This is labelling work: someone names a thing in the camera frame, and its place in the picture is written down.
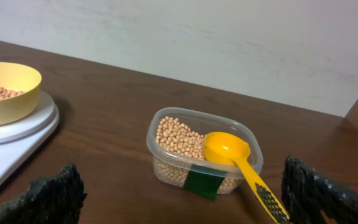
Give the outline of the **yellow plastic bowl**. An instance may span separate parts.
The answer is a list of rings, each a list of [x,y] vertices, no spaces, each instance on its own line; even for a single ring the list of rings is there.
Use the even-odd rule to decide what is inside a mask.
[[[42,76],[30,66],[0,62],[0,125],[29,115],[39,103]]]

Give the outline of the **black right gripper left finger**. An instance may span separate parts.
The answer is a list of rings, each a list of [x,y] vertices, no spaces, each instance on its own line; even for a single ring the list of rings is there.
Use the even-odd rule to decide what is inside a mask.
[[[33,180],[19,196],[0,205],[0,224],[77,224],[87,196],[76,165]]]

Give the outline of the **clear container of soybeans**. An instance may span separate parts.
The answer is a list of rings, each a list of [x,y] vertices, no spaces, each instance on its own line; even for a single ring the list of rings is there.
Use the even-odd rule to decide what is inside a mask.
[[[146,137],[154,157],[155,176],[161,182],[206,198],[232,192],[244,181],[239,168],[213,163],[203,156],[204,139],[215,131],[233,134],[247,142],[248,161],[256,172],[261,172],[264,158],[249,128],[229,118],[168,107],[155,113]]]

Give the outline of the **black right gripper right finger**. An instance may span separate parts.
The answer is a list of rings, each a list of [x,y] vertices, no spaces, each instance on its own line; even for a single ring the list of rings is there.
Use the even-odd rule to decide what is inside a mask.
[[[282,201],[292,223],[358,224],[358,192],[288,156],[282,177]]]

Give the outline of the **yellow measuring scoop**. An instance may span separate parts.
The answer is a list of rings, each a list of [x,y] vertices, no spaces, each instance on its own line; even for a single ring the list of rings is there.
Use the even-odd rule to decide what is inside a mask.
[[[204,158],[207,161],[238,166],[257,200],[275,223],[289,224],[290,217],[278,198],[248,163],[250,146],[241,138],[224,132],[212,132],[204,139]]]

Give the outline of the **white digital kitchen scale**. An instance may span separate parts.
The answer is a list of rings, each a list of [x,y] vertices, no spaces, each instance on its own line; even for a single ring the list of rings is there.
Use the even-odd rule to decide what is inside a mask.
[[[0,126],[0,185],[47,140],[58,123],[57,105],[42,91],[30,115]]]

